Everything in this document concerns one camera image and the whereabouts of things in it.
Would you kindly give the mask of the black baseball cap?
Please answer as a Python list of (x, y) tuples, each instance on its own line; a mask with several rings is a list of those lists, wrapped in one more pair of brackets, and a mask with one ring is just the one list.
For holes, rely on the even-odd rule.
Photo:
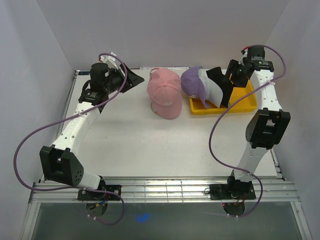
[(233, 92), (233, 84), (227, 79), (227, 77), (222, 73), (220, 66), (214, 67), (206, 71), (207, 76), (213, 82), (215, 82), (222, 90), (223, 97), (221, 105), (225, 108), (230, 106), (230, 97)]

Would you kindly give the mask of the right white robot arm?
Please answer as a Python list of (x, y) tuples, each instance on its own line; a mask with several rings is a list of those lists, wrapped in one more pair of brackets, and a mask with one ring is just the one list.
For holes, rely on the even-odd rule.
[(266, 60), (264, 46), (248, 46), (241, 53), (240, 61), (230, 61), (225, 76), (236, 88), (245, 88), (251, 82), (260, 97), (258, 109), (245, 130), (244, 153), (228, 177), (225, 191), (232, 199), (255, 199), (253, 174), (264, 155), (280, 143), (291, 115), (279, 104), (273, 80), (274, 66)]

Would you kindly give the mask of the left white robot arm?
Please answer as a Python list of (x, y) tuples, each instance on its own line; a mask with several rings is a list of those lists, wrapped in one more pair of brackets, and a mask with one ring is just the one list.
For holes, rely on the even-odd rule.
[(72, 187), (88, 189), (88, 193), (100, 200), (106, 195), (103, 178), (88, 173), (78, 160), (78, 152), (90, 127), (104, 109), (104, 102), (113, 93), (125, 93), (144, 82), (144, 78), (132, 72), (125, 64), (111, 67), (108, 63), (94, 63), (90, 78), (81, 89), (75, 108), (75, 118), (69, 120), (51, 146), (43, 146), (39, 152), (45, 179)]

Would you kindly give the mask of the pink baseball cap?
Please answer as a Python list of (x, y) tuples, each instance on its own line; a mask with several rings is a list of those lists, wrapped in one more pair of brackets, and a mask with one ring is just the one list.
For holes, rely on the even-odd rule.
[(147, 93), (159, 116), (177, 118), (182, 110), (181, 79), (168, 68), (153, 68), (149, 73)]

